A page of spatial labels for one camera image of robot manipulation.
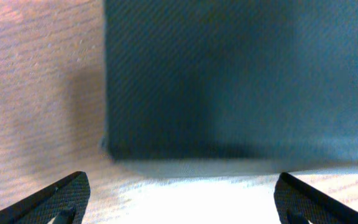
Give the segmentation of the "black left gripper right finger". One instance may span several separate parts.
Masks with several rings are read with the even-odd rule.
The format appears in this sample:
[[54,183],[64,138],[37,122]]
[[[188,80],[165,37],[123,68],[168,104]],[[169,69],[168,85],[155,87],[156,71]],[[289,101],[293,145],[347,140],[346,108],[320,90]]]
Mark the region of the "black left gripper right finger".
[[286,172],[273,198],[281,224],[358,224],[357,211]]

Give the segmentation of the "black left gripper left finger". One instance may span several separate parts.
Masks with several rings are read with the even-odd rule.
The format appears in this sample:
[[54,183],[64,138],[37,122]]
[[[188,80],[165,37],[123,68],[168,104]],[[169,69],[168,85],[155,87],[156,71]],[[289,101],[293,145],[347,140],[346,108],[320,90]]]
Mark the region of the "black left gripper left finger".
[[0,210],[0,224],[81,224],[90,194],[90,184],[86,173],[76,171]]

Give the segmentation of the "black gift box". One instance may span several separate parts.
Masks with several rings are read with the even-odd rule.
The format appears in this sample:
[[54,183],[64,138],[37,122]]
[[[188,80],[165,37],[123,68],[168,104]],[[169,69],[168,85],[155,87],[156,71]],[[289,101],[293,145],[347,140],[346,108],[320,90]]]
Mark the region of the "black gift box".
[[107,0],[112,159],[152,177],[358,166],[358,0]]

